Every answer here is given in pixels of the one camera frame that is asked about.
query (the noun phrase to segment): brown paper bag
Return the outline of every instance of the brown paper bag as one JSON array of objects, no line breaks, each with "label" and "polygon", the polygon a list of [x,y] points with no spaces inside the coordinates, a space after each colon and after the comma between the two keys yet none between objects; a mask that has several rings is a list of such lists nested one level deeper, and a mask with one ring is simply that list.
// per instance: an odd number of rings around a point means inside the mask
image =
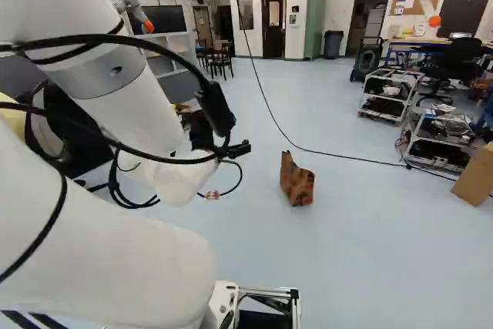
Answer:
[{"label": "brown paper bag", "polygon": [[280,162],[280,187],[291,206],[306,206],[314,201],[315,174],[301,169],[293,161],[289,150],[283,152]]}]

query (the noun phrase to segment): electronic equipment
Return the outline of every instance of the electronic equipment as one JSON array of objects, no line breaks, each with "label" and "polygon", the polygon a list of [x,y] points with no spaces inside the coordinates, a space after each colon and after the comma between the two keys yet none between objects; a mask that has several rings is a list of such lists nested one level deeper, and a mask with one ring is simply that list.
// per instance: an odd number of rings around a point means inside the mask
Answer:
[{"label": "electronic equipment", "polygon": [[389,68],[369,73],[365,78],[358,115],[401,123],[423,77],[420,72]]},{"label": "electronic equipment", "polygon": [[471,145],[475,137],[467,117],[462,113],[437,115],[410,112],[402,135],[407,143],[405,160],[422,168],[462,172],[478,147]]}]

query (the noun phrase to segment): window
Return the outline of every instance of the window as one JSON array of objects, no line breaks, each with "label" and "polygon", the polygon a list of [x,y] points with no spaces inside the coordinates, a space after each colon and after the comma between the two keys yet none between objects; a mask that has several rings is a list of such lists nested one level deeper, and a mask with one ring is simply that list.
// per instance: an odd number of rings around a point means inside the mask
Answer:
[{"label": "window", "polygon": [[245,30],[253,30],[253,0],[238,0],[238,7]]}]

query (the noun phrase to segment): chair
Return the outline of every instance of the chair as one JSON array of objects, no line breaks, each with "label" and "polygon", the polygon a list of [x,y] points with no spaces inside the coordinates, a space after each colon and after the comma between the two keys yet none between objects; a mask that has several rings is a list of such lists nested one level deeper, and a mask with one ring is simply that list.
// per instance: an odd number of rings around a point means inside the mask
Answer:
[{"label": "chair", "polygon": [[223,44],[222,50],[220,52],[219,58],[215,58],[211,63],[214,68],[214,72],[216,71],[216,67],[219,69],[219,73],[224,77],[224,81],[226,81],[226,66],[229,67],[231,72],[231,77],[234,78],[233,73],[233,62],[231,59],[231,47],[233,46],[232,42],[228,42]]},{"label": "chair", "polygon": [[227,44],[227,40],[214,40],[213,42],[213,49],[210,49],[206,53],[206,68],[210,66],[210,75],[212,78],[214,78],[214,73],[217,76],[217,71],[216,71],[216,61],[221,59],[221,54],[223,52],[223,45]]},{"label": "chair", "polygon": [[206,40],[205,39],[197,39],[195,41],[195,54],[196,54],[197,60],[199,61],[199,64],[200,64],[200,61],[202,61],[202,67],[206,68],[207,53],[206,53]]},{"label": "chair", "polygon": [[454,100],[450,96],[438,94],[438,90],[453,90],[450,79],[457,79],[467,82],[482,73],[480,65],[476,62],[483,54],[481,40],[475,38],[455,39],[448,48],[444,50],[443,55],[434,59],[434,65],[421,69],[427,77],[433,78],[429,86],[431,92],[422,93],[421,98],[416,102],[416,106],[421,104],[425,99],[436,99],[445,104],[451,105]]}]

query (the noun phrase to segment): poster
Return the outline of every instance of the poster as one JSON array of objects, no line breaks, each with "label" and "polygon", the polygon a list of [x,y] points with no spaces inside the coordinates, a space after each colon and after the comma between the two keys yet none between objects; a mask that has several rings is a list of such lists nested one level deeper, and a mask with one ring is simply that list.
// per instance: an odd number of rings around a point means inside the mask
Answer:
[{"label": "poster", "polygon": [[406,8],[406,9],[413,8],[414,0],[397,0],[395,6]]}]

